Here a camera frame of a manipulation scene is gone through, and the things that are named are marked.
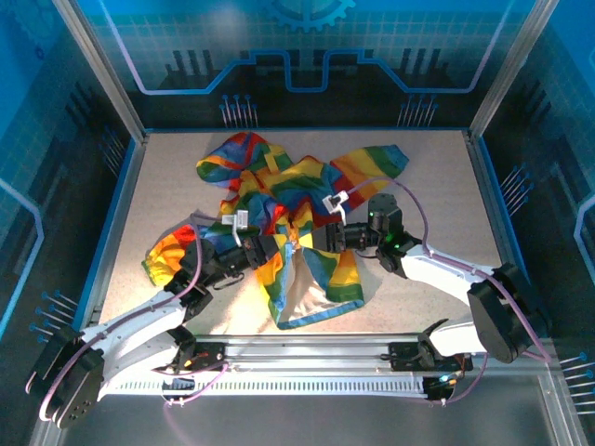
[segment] table surface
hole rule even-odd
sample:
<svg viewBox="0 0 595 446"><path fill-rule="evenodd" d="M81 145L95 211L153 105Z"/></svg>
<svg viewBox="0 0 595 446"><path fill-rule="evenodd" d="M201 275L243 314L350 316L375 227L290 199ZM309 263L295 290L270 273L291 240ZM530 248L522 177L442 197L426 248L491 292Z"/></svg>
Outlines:
<svg viewBox="0 0 595 446"><path fill-rule="evenodd" d="M294 163L305 155L329 162L365 146L396 144L409 158L399 176L421 201L430 222L429 243L437 250L483 265L501 261L483 200L460 131L267 131L258 132L284 146ZM203 182L196 162L231 133L152 134L126 219L109 289L101 312L108 321L150 299L151 285L140 265L160 238L199 209L215 216L228 192ZM389 186L403 209L405 228L421 237L423 224L411 199ZM367 205L348 215L366 221ZM469 309L425 283L390 275L374 259L358 257L366 304L334 319L293 330L279 330L253 273L215 299L188 323L196 334L257 335L289 333L414 333L442 318L456 319Z"/></svg>

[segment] rainbow striped cloth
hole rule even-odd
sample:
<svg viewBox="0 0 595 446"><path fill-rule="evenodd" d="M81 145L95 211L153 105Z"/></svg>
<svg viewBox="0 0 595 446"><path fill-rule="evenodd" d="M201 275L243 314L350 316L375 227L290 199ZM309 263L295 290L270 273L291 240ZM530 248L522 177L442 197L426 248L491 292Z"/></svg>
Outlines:
<svg viewBox="0 0 595 446"><path fill-rule="evenodd" d="M257 271L258 283L280 329L336 317L364 304L352 251L329 254L300 246L298 240L325 224L340 221L329 215L323 198L349 190L371 177L397 177L408 163L395 146L364 147L329 164L312 156L293 163L283 147L255 133L238 133L198 162L204 181L236 192L221 202L219 216L248 211L249 230L240 236L279 234L279 252ZM348 213L387 186L370 183L343 204ZM218 253L236 246L231 227L219 222L200 228L201 237ZM179 270L184 250L194 241L189 225L165 236L142 262L156 285L165 285Z"/></svg>

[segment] colorful shirt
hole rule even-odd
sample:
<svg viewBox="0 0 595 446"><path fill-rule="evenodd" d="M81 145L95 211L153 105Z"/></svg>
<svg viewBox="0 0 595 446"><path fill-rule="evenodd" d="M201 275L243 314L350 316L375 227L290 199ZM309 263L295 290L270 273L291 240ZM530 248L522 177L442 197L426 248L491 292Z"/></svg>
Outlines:
<svg viewBox="0 0 595 446"><path fill-rule="evenodd" d="M294 328L329 319L364 304L360 277L351 250L329 254L295 246L291 241L327 223L340 221L323 204L327 195L350 190L371 177L397 177L408 163L395 145L364 147L322 163L305 156L293 163L283 147L255 133L238 133L200 160L196 166L204 181L236 195L223 200L219 216L248 211L249 231L240 237L283 234L279 253L256 274L275 323ZM387 181L372 182L343 204L348 213L378 193ZM219 222L201 227L200 235L218 253L236 246L231 227ZM194 233L189 225L167 235L142 262L152 282L165 285L179 270L179 261Z"/></svg>

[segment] enclosure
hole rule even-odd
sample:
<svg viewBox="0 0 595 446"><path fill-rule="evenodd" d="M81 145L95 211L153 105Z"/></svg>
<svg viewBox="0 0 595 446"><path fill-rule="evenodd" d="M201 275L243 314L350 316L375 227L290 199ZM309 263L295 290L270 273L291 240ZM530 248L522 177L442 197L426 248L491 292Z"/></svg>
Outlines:
<svg viewBox="0 0 595 446"><path fill-rule="evenodd" d="M591 444L594 17L579 0L0 3L2 444ZM186 324L238 372L212 395L168 412L163 379L139 374L72 428L38 421L24 388L51 336L154 297L189 215L226 214L240 188L205 160L229 167L222 147L251 138L263 164L250 146L242 169L268 166L273 192L299 169L316 172L302 189L332 169L396 177L432 247L516 265L553 361L489 359L454 407L397 398L387 345L469 305L363 256L361 292L328 299L304 254L287 290L246 273ZM416 204L383 185L421 238Z"/></svg>

